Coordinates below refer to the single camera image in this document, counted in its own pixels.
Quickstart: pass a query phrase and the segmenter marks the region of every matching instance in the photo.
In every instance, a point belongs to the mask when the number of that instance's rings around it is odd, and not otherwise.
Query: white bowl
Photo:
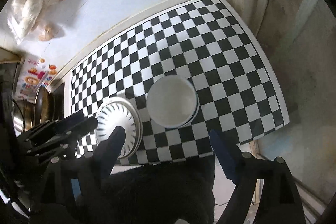
[[[165,128],[179,128],[190,123],[199,109],[193,85],[179,75],[156,81],[147,96],[150,117]]]

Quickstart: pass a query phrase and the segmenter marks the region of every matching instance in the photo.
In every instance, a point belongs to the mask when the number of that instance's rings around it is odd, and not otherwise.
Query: food poster
[[[28,55],[21,67],[17,81],[15,98],[27,99],[35,103],[37,91],[40,86],[47,87],[57,74],[57,67],[49,64],[44,58]]]

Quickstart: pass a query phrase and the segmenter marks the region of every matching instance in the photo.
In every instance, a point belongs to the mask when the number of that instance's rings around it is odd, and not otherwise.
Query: black and white checkered pattern
[[[167,130],[150,119],[146,97],[155,81],[175,74],[194,85],[201,107],[191,125]],[[72,75],[72,113],[95,116],[112,96],[130,99],[139,110],[143,138],[124,165],[209,155],[211,129],[246,143],[284,124],[262,59],[220,0],[195,0],[151,17],[106,42]],[[95,146],[94,135],[86,136],[77,153]]]

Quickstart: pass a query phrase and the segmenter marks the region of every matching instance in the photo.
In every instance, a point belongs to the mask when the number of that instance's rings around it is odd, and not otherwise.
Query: floor
[[[257,36],[278,78],[290,123],[258,140],[269,159],[282,156],[292,174],[322,201],[336,191],[336,19],[323,0],[293,42],[302,0],[269,0]]]

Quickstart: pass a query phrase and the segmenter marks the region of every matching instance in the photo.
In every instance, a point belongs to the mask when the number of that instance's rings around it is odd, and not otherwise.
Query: cable
[[[25,131],[25,128],[26,128],[25,117],[23,116],[23,113],[22,113],[21,109],[19,108],[17,102],[16,102],[14,99],[12,99],[12,101],[13,101],[13,103],[16,105],[16,107],[19,109],[19,112],[20,112],[20,114],[21,114],[21,116],[22,116],[22,121],[23,121],[22,133],[23,133],[23,132]]]

